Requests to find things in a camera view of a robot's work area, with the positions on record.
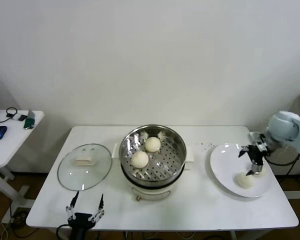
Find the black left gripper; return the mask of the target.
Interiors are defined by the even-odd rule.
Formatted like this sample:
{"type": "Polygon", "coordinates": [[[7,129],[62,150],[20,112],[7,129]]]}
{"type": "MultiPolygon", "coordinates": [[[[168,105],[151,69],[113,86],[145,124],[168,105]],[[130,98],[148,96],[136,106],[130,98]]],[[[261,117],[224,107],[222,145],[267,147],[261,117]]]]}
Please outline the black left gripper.
{"type": "Polygon", "coordinates": [[[95,213],[75,213],[74,208],[79,196],[79,191],[76,192],[72,198],[70,205],[66,207],[68,225],[71,228],[69,236],[70,240],[85,240],[87,232],[95,226],[95,222],[98,222],[105,214],[104,210],[104,195],[101,195],[98,209],[95,213]]]}

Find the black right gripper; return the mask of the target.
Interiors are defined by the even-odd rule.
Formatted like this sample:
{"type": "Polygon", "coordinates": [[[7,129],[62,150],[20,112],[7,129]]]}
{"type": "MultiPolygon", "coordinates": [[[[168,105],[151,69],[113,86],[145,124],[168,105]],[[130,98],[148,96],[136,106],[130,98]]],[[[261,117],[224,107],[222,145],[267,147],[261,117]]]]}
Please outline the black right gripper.
{"type": "Polygon", "coordinates": [[[238,157],[240,158],[245,153],[248,153],[250,160],[254,161],[246,176],[259,175],[262,172],[264,164],[263,153],[255,145],[241,146],[238,157]]]}

